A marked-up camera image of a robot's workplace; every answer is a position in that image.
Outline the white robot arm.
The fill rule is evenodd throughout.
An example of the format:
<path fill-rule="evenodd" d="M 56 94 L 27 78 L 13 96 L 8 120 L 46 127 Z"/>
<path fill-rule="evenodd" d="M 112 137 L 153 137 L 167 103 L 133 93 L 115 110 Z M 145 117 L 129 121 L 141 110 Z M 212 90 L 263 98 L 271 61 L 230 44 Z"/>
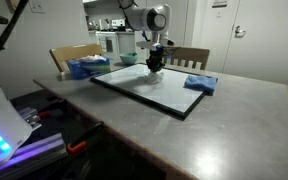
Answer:
<path fill-rule="evenodd" d="M 172 47 L 175 42 L 168 37 L 171 23 L 172 9 L 168 4 L 141 8 L 134 0 L 117 0 L 127 25 L 134 31 L 141 31 L 144 41 L 136 45 L 148 49 L 150 56 L 146 60 L 148 69 L 152 73 L 160 71 L 165 64 L 162 62 L 166 47 Z"/>

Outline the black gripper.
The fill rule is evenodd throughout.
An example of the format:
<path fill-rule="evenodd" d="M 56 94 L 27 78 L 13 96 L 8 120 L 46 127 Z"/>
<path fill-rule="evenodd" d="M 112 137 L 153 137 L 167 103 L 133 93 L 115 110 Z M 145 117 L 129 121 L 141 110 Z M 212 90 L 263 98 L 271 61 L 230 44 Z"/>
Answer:
<path fill-rule="evenodd" d="M 164 68 L 164 63 L 162 62 L 164 49 L 158 47 L 156 51 L 151 50 L 150 56 L 146 60 L 147 67 L 150 69 L 150 73 L 155 73 L 161 71 Z"/>

